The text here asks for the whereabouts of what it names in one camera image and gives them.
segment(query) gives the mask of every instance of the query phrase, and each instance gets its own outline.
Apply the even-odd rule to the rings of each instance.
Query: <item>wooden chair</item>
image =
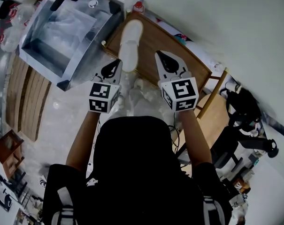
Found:
[[[7,180],[24,160],[20,147],[23,142],[13,130],[0,138],[0,175]]]
[[[204,104],[204,106],[203,107],[200,107],[198,105],[196,106],[196,108],[198,108],[200,110],[200,112],[197,115],[198,119],[201,119],[203,117],[204,113],[207,111],[208,107],[211,105],[211,103],[214,100],[216,94],[218,93],[218,91],[219,91],[219,89],[220,89],[220,87],[221,87],[221,85],[222,85],[222,83],[223,83],[227,73],[228,73],[228,69],[225,68],[225,70],[223,71],[221,77],[216,77],[216,76],[210,76],[209,77],[210,79],[218,80],[218,83],[215,86],[213,92],[210,94],[210,96],[209,96],[207,102]]]

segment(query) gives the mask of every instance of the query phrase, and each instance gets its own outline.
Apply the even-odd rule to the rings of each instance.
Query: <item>plastic packaging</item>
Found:
[[[9,16],[11,25],[24,29],[27,26],[27,22],[34,14],[34,7],[31,5],[20,4],[19,6],[12,7]]]
[[[13,52],[21,39],[23,30],[17,27],[10,27],[0,34],[0,48],[5,52]]]
[[[161,91],[135,73],[122,73],[121,95],[110,112],[112,118],[152,116],[174,125],[174,114],[161,97]]]
[[[39,40],[71,59],[96,19],[77,12],[59,9],[41,30]]]

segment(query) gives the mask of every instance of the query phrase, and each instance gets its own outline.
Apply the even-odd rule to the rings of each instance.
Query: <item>wooden table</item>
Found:
[[[143,24],[143,34],[138,46],[138,66],[136,69],[139,75],[157,86],[157,82],[160,78],[157,72],[154,54],[157,50],[167,51],[184,60],[192,76],[195,77],[198,91],[200,92],[212,72],[174,36],[170,35],[140,13],[133,12],[127,16],[126,20],[107,41],[105,51],[118,57],[122,31],[125,25],[133,19],[137,19]]]

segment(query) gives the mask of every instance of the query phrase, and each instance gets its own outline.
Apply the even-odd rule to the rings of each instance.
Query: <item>wooden plank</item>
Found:
[[[32,73],[30,74],[29,81],[28,81],[27,88],[26,88],[24,106],[23,106],[23,113],[22,113],[22,121],[21,121],[21,130],[22,130],[23,133],[26,130],[25,129],[25,127],[26,127],[26,123],[25,123],[26,111],[27,111],[27,105],[28,105],[28,102],[29,102],[30,90],[31,90],[31,87],[32,87],[32,83],[33,83],[33,79],[34,79],[35,74],[36,74],[36,71],[33,70]]]
[[[24,106],[24,101],[25,101],[25,94],[26,94],[26,89],[27,85],[29,82],[30,74],[32,73],[32,67],[30,67],[27,63],[25,63],[22,74],[22,81],[23,81],[23,88],[19,89],[19,95],[18,98],[20,99],[18,101],[19,107],[16,108],[16,113],[18,115],[17,117],[17,127],[16,130],[19,132],[21,130],[21,121],[22,121],[22,114],[23,114],[23,106]]]
[[[38,96],[38,100],[37,100],[37,104],[35,108],[35,113],[33,117],[33,123],[31,126],[30,139],[32,141],[36,141],[38,139],[39,126],[40,126],[40,122],[42,119],[42,114],[43,114],[45,102],[48,96],[48,92],[50,90],[50,86],[51,86],[51,83],[45,78],[43,80],[43,84],[39,92],[39,96]]]
[[[38,138],[40,121],[51,83],[35,70],[31,73],[24,98],[21,130],[32,141]]]
[[[31,102],[31,109],[30,109],[30,113],[28,118],[26,118],[26,123],[27,123],[27,131],[26,131],[26,135],[31,139],[31,131],[32,131],[32,124],[33,124],[33,117],[34,117],[34,113],[36,110],[39,110],[37,108],[37,101],[38,101],[38,97],[39,97],[39,93],[44,81],[44,77],[42,75],[38,74],[38,79],[37,81],[37,85],[35,87],[35,90],[33,91],[33,97],[31,100],[30,97],[30,102]]]
[[[189,71],[195,77],[198,90],[201,91],[212,72],[175,37],[163,30],[160,26],[139,13],[131,13],[107,41],[105,50],[118,57],[123,28],[133,20],[142,22],[144,29],[138,47],[138,66],[136,71],[146,80],[157,86],[159,75],[156,68],[154,54],[157,50],[171,52],[181,57]]]
[[[8,83],[8,90],[7,90],[7,105],[6,105],[6,123],[11,127],[14,126],[14,106],[13,106],[13,93],[16,81],[16,74],[19,70],[19,57],[15,56],[15,59],[12,64],[12,69],[10,72],[10,79]]]
[[[31,71],[31,67],[14,55],[7,91],[6,122],[16,132],[21,130],[24,95]]]
[[[22,89],[23,89],[23,85],[24,85],[24,79],[23,78],[23,69],[25,66],[25,62],[23,60],[20,61],[20,67],[19,67],[19,71],[17,73],[17,77],[16,77],[16,81],[15,81],[15,87],[14,87],[14,98],[13,98],[13,102],[14,102],[14,117],[13,117],[13,127],[12,129],[15,129],[16,132],[18,132],[18,117],[19,117],[19,108],[20,108],[20,95],[22,93]]]
[[[22,130],[24,134],[28,134],[29,131],[31,130],[29,127],[29,117],[30,117],[31,109],[35,109],[35,107],[32,105],[32,102],[33,102],[35,89],[37,87],[39,79],[40,79],[39,73],[35,72],[33,80],[32,80],[32,84],[29,90],[28,102],[27,102],[26,113],[25,113],[25,120],[24,120],[24,130]]]

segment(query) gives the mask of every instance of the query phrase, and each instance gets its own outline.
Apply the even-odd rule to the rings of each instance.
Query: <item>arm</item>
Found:
[[[185,143],[192,167],[201,163],[212,163],[212,156],[207,141],[201,131],[193,110],[179,112],[183,123]]]
[[[99,116],[100,113],[87,112],[67,157],[66,165],[84,174],[90,159]]]

